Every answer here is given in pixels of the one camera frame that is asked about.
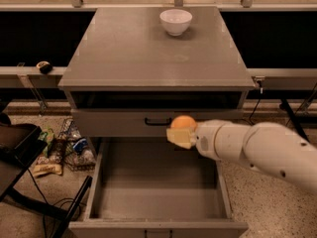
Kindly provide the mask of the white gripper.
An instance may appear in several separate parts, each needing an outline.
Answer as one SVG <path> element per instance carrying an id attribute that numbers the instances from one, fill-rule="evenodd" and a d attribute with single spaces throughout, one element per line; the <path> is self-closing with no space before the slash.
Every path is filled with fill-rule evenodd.
<path id="1" fill-rule="evenodd" d="M 225 125 L 229 125 L 229 122 L 224 120 L 208 120 L 199 122 L 195 133 L 191 128 L 170 128 L 166 130 L 166 136 L 169 142 L 178 147 L 190 149 L 195 145 L 201 156 L 214 161 L 220 161 L 220 157 L 216 151 L 216 137 L 220 129 Z"/>

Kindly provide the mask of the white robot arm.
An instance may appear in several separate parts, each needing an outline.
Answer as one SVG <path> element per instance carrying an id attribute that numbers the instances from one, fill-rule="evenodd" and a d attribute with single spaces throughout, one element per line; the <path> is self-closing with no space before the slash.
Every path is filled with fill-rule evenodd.
<path id="1" fill-rule="evenodd" d="M 189 116 L 179 116 L 166 129 L 166 137 L 181 148 L 196 148 L 205 158 L 232 162 L 317 192 L 317 148 L 280 124 L 197 122 Z"/>

